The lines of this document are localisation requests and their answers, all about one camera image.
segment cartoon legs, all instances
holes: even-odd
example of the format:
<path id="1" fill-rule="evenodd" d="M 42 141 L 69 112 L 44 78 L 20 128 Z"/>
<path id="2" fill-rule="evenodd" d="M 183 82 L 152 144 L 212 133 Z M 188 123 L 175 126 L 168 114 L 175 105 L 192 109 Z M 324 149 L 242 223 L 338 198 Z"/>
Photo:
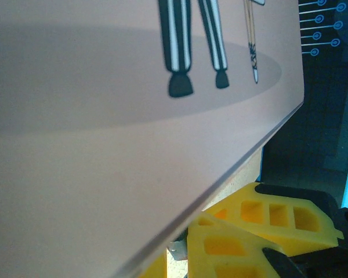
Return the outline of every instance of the cartoon legs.
<path id="1" fill-rule="evenodd" d="M 227 57 L 224 49 L 222 26 L 218 0 L 198 0 L 204 22 L 206 37 L 208 39 L 213 68 L 216 71 L 215 84 L 219 89 L 229 86 L 227 70 Z"/>
<path id="2" fill-rule="evenodd" d="M 206 37 L 216 71 L 216 87 L 229 86 L 226 52 L 222 38 L 217 0 L 198 0 Z M 188 72 L 191 68 L 191 3 L 190 0 L 158 0 L 165 66 L 172 73 L 169 95 L 184 97 L 193 93 Z"/>

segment cartoon illustration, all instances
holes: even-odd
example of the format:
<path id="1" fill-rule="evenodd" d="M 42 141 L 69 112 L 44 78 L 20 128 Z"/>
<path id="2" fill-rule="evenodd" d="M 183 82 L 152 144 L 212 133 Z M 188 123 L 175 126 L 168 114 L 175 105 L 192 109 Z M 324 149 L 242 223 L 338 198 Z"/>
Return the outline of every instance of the cartoon illustration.
<path id="1" fill-rule="evenodd" d="M 215 85 L 229 86 L 226 51 L 218 0 L 198 0 L 209 44 L 211 60 L 216 71 Z M 158 0 L 165 66 L 172 73 L 169 95 L 184 97 L 193 93 L 188 72 L 191 68 L 191 2 L 190 0 Z"/>
<path id="2" fill-rule="evenodd" d="M 264 0 L 244 0 L 246 27 L 248 31 L 249 51 L 251 58 L 251 67 L 253 69 L 254 81 L 258 83 L 258 63 L 256 61 L 256 45 L 255 45 L 255 27 L 253 6 L 251 2 L 264 5 Z"/>

